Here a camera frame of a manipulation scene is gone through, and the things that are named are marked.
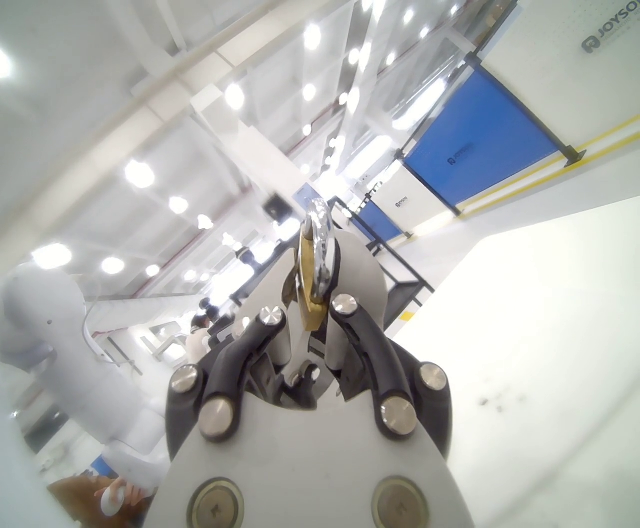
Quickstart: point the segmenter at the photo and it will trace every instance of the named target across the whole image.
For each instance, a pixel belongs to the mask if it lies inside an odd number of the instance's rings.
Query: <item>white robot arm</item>
[[[447,377],[385,337],[386,302],[378,263],[314,200],[233,335],[173,375],[145,525],[473,526],[445,462]]]
[[[105,445],[103,457],[126,480],[159,486],[168,470],[164,417],[88,335],[86,307],[64,272],[14,269],[1,288],[0,361],[36,376],[56,404]]]

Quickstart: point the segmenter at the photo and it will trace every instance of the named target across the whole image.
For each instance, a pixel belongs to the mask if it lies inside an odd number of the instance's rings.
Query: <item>black metal frame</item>
[[[367,224],[361,217],[359,217],[357,213],[350,211],[347,207],[347,204],[345,204],[340,198],[338,197],[332,198],[331,200],[328,201],[328,205],[330,210],[333,210],[333,207],[335,205],[339,205],[342,209],[348,210],[351,216],[353,217],[353,219],[356,220],[365,229],[365,231],[367,231],[367,233],[371,235],[371,237],[373,237],[373,241],[367,244],[367,249],[373,254],[374,257],[377,256],[377,254],[379,254],[383,250],[388,251],[389,254],[393,258],[395,258],[398,262],[400,262],[400,264],[402,264],[402,266],[416,279],[415,282],[400,282],[396,277],[393,276],[393,274],[389,270],[387,270],[382,264],[378,263],[378,265],[382,269],[382,272],[394,282],[394,286],[390,290],[390,293],[396,288],[408,287],[408,293],[403,296],[404,298],[400,302],[400,307],[397,310],[394,310],[393,312],[391,312],[390,305],[387,305],[387,313],[385,313],[385,325],[384,325],[385,330],[390,326],[391,323],[393,323],[402,314],[402,312],[410,303],[414,302],[419,307],[422,307],[422,303],[418,300],[419,293],[423,289],[426,289],[430,293],[434,293],[435,288],[431,284],[429,284],[429,282],[427,282],[427,280],[425,280],[424,277],[422,277],[422,275],[420,275],[420,273],[418,273],[406,260],[404,260],[391,246],[389,246],[389,244],[387,244],[387,242],[384,241],[378,235],[378,233],[376,233],[371,228],[369,224]],[[338,229],[344,229],[335,220],[333,221],[333,224]]]

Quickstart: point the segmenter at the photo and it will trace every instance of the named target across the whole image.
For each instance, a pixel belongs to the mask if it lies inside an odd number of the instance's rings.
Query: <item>yellow line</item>
[[[500,187],[497,187],[495,189],[491,189],[489,192],[485,192],[482,195],[479,195],[479,196],[477,196],[475,198],[471,198],[471,201],[465,203],[462,207],[464,209],[466,207],[469,207],[470,205],[473,205],[476,202],[479,202],[480,200],[486,198],[487,196],[491,196],[494,193],[499,193],[500,191],[502,191],[503,189],[509,187],[510,185],[513,185],[514,183],[517,183],[520,180],[524,180],[525,178],[528,178],[532,174],[535,174],[536,172],[539,172],[542,169],[546,169],[547,167],[553,165],[554,163],[557,163],[558,161],[560,161],[562,159],[564,159],[564,156],[554,156],[552,159],[547,161],[545,164],[543,164],[543,165],[541,165],[539,167],[536,167],[534,170],[531,170],[531,171],[523,174],[522,176],[518,176],[517,178],[514,178],[513,180],[509,180],[506,183],[504,183],[503,185],[501,185]]]
[[[634,141],[640,140],[640,132],[637,132],[631,136],[629,136],[628,138],[625,138],[624,140],[620,140],[617,143],[614,143],[613,145],[608,146],[607,148],[603,148],[602,150],[600,150],[599,152],[596,152],[595,154],[593,154],[592,156],[589,157],[585,157],[583,158],[581,161],[579,161],[578,163],[574,163],[573,165],[570,165],[569,167],[564,167],[561,168],[560,170],[551,173],[549,176],[546,176],[544,178],[541,178],[540,180],[537,180],[535,182],[530,183],[529,185],[526,185],[512,193],[509,193],[507,195],[501,196],[500,198],[488,203],[488,204],[484,204],[481,205],[480,207],[478,207],[477,209],[474,209],[473,211],[469,211],[469,212],[464,212],[463,214],[461,214],[458,218],[468,218],[470,215],[477,213],[478,211],[482,211],[483,209],[486,209],[487,207],[492,207],[495,204],[499,204],[500,202],[503,202],[505,200],[508,200],[509,198],[513,198],[516,195],[519,195],[520,193],[523,193],[525,191],[528,191],[530,189],[532,189],[533,187],[537,187],[539,185],[542,185],[543,183],[546,183],[554,178],[558,178],[558,176],[562,176],[564,174],[567,174],[568,172],[577,169],[579,167],[583,167],[589,163],[591,163],[592,161],[595,161],[603,156],[606,156],[607,154],[610,154],[611,152],[614,152],[615,150],[618,150],[622,147],[625,147],[626,145],[629,145],[630,143],[633,143]]]
[[[625,127],[628,127],[630,124],[638,121],[640,119],[640,114],[633,116],[631,119],[627,119],[625,122],[619,124],[616,127],[613,127],[612,129],[603,132],[601,135],[596,136],[595,138],[593,138],[592,140],[587,141],[585,144],[580,145],[578,147],[578,152],[584,150],[585,148],[587,148],[590,145],[593,145],[594,143],[601,141],[603,139],[605,139],[606,137],[615,134],[616,132],[622,130]],[[547,161],[545,164],[540,165],[539,167],[536,167],[534,170],[528,171],[527,173],[518,176],[517,178],[514,179],[510,179],[508,181],[506,181],[505,183],[503,183],[503,185],[501,185],[500,187],[497,187],[495,189],[488,189],[486,192],[484,192],[481,195],[477,195],[474,196],[473,198],[469,198],[471,201],[470,202],[462,202],[462,204],[460,204],[462,206],[463,209],[469,207],[470,205],[473,205],[477,202],[479,202],[480,200],[484,200],[486,197],[491,196],[494,193],[499,193],[500,191],[502,191],[503,189],[506,189],[507,187],[513,185],[514,183],[517,183],[521,180],[524,180],[525,178],[528,178],[529,176],[531,176],[532,174],[535,174],[536,172],[541,171],[542,169],[546,169],[547,167],[553,165],[554,163],[557,163],[558,161],[564,159],[564,156],[554,156],[552,159],[550,159],[549,161]]]
[[[640,119],[640,114],[633,116],[631,119],[627,119],[624,123],[619,124],[617,127],[613,127],[611,130],[602,133],[599,136],[596,136],[595,138],[593,138],[592,140],[587,141],[584,145],[580,145],[580,147],[578,148],[578,151],[580,150],[584,150],[585,148],[587,148],[590,145],[593,145],[594,143],[603,140],[604,138],[610,136],[611,134],[614,134],[620,130],[622,130],[624,127],[628,127],[631,123],[634,123],[636,121],[638,121]]]

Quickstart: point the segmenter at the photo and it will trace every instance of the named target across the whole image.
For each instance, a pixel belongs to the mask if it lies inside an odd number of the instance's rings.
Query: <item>ceiling light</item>
[[[0,79],[4,79],[11,75],[13,67],[9,57],[0,49]]]
[[[225,91],[227,104],[234,110],[240,110],[244,104],[244,92],[237,84],[230,84]]]
[[[258,264],[264,264],[271,258],[273,252],[276,250],[276,244],[268,240],[262,240],[254,244],[250,249],[255,257],[255,261]]]
[[[54,269],[68,264],[73,255],[65,245],[52,244],[35,250],[31,256],[42,269]]]
[[[285,220],[282,225],[274,222],[273,227],[278,237],[280,237],[280,240],[286,242],[287,240],[291,240],[297,233],[300,232],[300,220],[289,218],[288,220]]]
[[[310,101],[316,96],[316,87],[312,84],[306,85],[302,89],[302,97],[305,98],[305,101]]]
[[[139,163],[135,159],[127,163],[124,168],[124,175],[129,183],[135,185],[138,189],[146,189],[153,185],[156,180],[156,175],[151,170],[151,167],[146,163]]]
[[[335,153],[336,155],[339,155],[343,150],[344,150],[344,145],[346,144],[347,140],[344,136],[338,136],[335,139]]]
[[[360,50],[360,64],[358,68],[363,72],[367,68],[367,64],[369,64],[369,58],[371,57],[371,43],[365,42],[362,45],[362,49]]]
[[[147,276],[155,277],[158,273],[160,273],[160,266],[152,264],[145,271],[147,272]]]
[[[376,19],[376,22],[380,20],[386,3],[387,0],[373,0],[373,17]]]
[[[236,243],[236,240],[229,233],[222,233],[222,245],[230,248]]]
[[[322,32],[315,24],[311,24],[305,30],[305,47],[311,51],[317,49],[322,40]]]
[[[349,64],[354,65],[356,62],[358,62],[358,59],[360,58],[360,50],[358,48],[353,48],[351,51],[349,51]]]
[[[316,189],[325,200],[334,196],[341,196],[349,190],[349,184],[344,178],[337,176],[335,172],[328,171],[316,180]]]
[[[251,266],[235,260],[211,281],[209,298],[214,306],[222,306],[229,300],[232,293],[238,291],[255,274]]]
[[[352,114],[356,111],[358,103],[360,102],[360,89],[358,87],[352,88],[347,98],[347,109]]]
[[[213,222],[206,214],[198,215],[198,229],[211,229]]]
[[[179,196],[172,196],[169,198],[169,209],[171,209],[175,214],[182,214],[184,211],[189,209],[189,202]]]
[[[115,275],[124,269],[124,262],[116,257],[108,257],[102,261],[102,270],[108,275]]]
[[[404,14],[404,18],[403,18],[403,22],[405,24],[405,26],[411,22],[413,20],[413,15],[415,13],[413,12],[412,9],[407,9],[406,13]]]
[[[408,130],[413,127],[436,105],[446,89],[447,83],[443,79],[437,79],[431,83],[424,92],[415,98],[413,104],[404,115],[394,119],[392,122],[393,128],[395,130]]]
[[[378,136],[364,147],[344,169],[343,174],[352,180],[357,180],[369,170],[378,160],[389,151],[392,140],[389,136]]]

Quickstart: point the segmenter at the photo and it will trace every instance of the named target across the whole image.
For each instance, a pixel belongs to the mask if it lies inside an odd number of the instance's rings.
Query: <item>white wall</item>
[[[535,0],[524,8],[484,66],[574,147],[640,111],[640,4],[636,0]],[[626,5],[637,8],[600,48],[582,43]]]

